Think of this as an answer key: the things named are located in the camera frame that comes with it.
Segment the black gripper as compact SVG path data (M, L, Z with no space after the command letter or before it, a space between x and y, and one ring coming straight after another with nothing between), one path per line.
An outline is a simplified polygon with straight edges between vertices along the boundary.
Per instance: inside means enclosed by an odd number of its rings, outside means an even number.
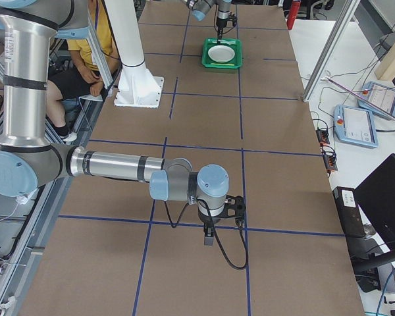
M216 18L216 27L217 27L217 39L221 40L223 38L223 29L227 25L226 18Z
M198 206L198 217L200 221L205 225L203 227L205 246L212 246L215 239L214 225L218 223L224 216L224 210L210 210L208 211L203 205Z

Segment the person's hand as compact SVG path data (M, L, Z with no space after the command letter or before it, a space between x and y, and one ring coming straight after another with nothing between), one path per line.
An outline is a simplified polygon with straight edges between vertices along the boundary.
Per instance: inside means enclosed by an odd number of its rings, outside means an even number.
M101 95L104 88L103 82L95 82L90 86L90 94L94 97Z

